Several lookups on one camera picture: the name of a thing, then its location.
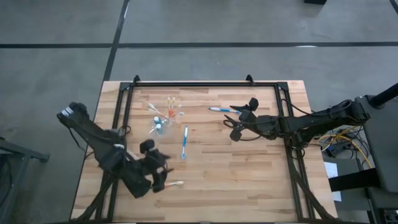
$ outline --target small orange object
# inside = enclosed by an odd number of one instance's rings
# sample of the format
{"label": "small orange object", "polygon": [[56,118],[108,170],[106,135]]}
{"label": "small orange object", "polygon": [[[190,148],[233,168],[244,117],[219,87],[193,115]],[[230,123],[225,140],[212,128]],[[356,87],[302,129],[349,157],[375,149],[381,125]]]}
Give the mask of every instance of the small orange object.
{"label": "small orange object", "polygon": [[174,109],[169,109],[169,118],[174,117]]}

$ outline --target blue toothbrush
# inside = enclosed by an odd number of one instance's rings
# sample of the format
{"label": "blue toothbrush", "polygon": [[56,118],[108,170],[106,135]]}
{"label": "blue toothbrush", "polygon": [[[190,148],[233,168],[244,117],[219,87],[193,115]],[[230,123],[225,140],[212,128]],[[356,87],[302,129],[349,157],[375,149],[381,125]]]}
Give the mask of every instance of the blue toothbrush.
{"label": "blue toothbrush", "polygon": [[185,127],[184,142],[182,143],[181,159],[185,159],[185,146],[187,146],[188,126]]}
{"label": "blue toothbrush", "polygon": [[230,109],[226,109],[226,108],[209,108],[209,110],[212,110],[212,111],[222,111],[222,112],[233,112],[233,113],[236,113],[236,114],[241,114],[240,111],[230,110]]}

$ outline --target black metal frame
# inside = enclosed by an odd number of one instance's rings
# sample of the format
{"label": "black metal frame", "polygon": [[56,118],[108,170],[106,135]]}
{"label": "black metal frame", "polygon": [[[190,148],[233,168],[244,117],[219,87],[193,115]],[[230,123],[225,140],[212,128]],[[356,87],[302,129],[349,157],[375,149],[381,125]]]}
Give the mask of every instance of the black metal frame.
{"label": "black metal frame", "polygon": [[7,152],[6,154],[3,154],[4,156],[14,156],[21,159],[21,164],[18,168],[17,175],[14,177],[13,182],[10,183],[12,184],[11,189],[0,211],[0,223],[7,223],[17,197],[18,190],[25,179],[27,166],[30,160],[34,158],[38,159],[40,162],[47,162],[49,161],[50,154],[42,154],[31,149],[20,147],[6,141],[3,138],[0,138],[0,150]]}
{"label": "black metal frame", "polygon": [[[174,87],[181,87],[181,86],[190,86],[190,87],[195,87],[195,86],[273,87],[275,90],[275,97],[276,97],[276,101],[277,101],[278,113],[281,116],[284,115],[281,92],[284,94],[285,99],[290,101],[289,87],[288,87],[287,82],[255,82],[253,80],[252,76],[250,76],[250,75],[248,75],[246,77],[246,81],[247,82],[140,82],[140,78],[138,76],[136,76],[134,78],[133,82],[121,82],[120,83],[112,128],[118,127],[121,103],[122,103],[122,98],[123,98],[125,91],[127,91],[127,100],[126,100],[126,107],[125,107],[125,111],[124,111],[122,127],[127,126],[128,119],[129,119],[128,114],[130,112],[130,106],[131,106],[131,101],[132,101],[132,94],[133,94],[133,90],[135,87],[153,87],[153,86],[156,86],[156,87],[172,87],[172,86],[174,86]],[[292,106],[286,105],[286,107],[287,107],[288,116],[293,116],[294,114],[293,114]],[[295,165],[294,165],[293,156],[292,156],[292,147],[290,146],[288,139],[285,139],[284,143],[285,143],[287,165],[288,165],[289,174],[290,174],[290,182],[292,185],[293,198],[294,198],[294,204],[295,204],[295,210],[296,210],[298,222],[304,222],[304,223],[353,223],[353,222],[340,222],[337,220],[330,220],[330,219],[327,219],[327,217],[323,220],[319,220],[319,219],[315,218],[314,206],[312,205],[312,202],[313,203],[315,203],[315,202],[318,203],[318,202],[317,202],[315,196],[313,196],[312,193],[310,192],[310,189],[308,186],[308,179],[307,179],[307,173],[306,173],[305,166],[304,166],[303,156],[301,155],[301,153],[297,153],[298,168],[299,168],[299,172],[297,172]],[[104,172],[101,186],[103,186],[103,184],[108,180],[108,178],[109,178],[109,175]],[[308,211],[308,218],[304,218],[302,205],[301,205],[301,201],[300,201],[299,188],[297,185],[299,185],[305,193],[305,201],[306,201],[306,206],[307,206],[307,211]],[[110,196],[110,200],[109,200],[107,216],[105,218],[103,218],[103,201],[102,201],[101,205],[98,207],[98,209],[95,213],[95,219],[91,220],[91,222],[109,223],[109,222],[113,221],[113,213],[114,213],[114,206],[116,203],[117,190],[118,190],[118,183],[115,183],[115,184],[113,184],[112,190],[111,190],[111,196]]]}

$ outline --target wooden table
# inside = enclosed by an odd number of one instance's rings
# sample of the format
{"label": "wooden table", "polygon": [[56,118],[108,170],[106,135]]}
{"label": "wooden table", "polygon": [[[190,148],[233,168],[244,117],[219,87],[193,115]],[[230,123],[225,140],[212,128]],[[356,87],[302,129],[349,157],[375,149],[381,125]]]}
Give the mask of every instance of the wooden table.
{"label": "wooden table", "polygon": [[[288,81],[292,103],[310,112],[303,81]],[[95,123],[110,128],[118,95],[119,82],[104,82]],[[159,110],[167,109],[167,97],[175,96],[185,113],[180,124],[162,139],[157,147],[172,158],[175,170],[167,182],[183,180],[159,193],[149,192],[135,199],[121,182],[114,211],[114,222],[280,222],[297,221],[289,172],[282,139],[258,139],[234,142],[231,129],[224,126],[224,113],[210,111],[210,106],[227,108],[245,105],[252,97],[259,100],[256,115],[277,115],[275,93],[270,87],[145,87],[135,88],[127,147],[139,154],[139,143],[150,138],[154,115],[148,103]],[[302,114],[294,111],[296,116]],[[229,113],[234,119],[238,115]],[[183,129],[189,127],[187,158],[180,158]],[[243,132],[243,138],[256,137]],[[336,217],[321,152],[308,147],[305,153],[310,188]],[[72,218],[78,217],[98,193],[103,171],[93,156],[87,158],[73,207]],[[105,203],[104,214],[108,203]]]}

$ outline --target gray floor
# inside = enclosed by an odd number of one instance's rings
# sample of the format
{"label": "gray floor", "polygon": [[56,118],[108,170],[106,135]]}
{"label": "gray floor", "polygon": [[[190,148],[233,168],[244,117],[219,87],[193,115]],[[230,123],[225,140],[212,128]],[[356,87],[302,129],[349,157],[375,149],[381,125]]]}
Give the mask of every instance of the gray floor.
{"label": "gray floor", "polygon": [[[122,3],[2,0],[0,44],[111,43]],[[121,42],[398,41],[397,21],[388,0],[131,0]],[[80,101],[94,115],[109,50],[0,49],[0,136],[51,153],[29,167],[14,223],[68,220],[83,153],[55,114]],[[320,110],[398,82],[396,58],[398,47],[119,49],[111,80],[304,80]]]}

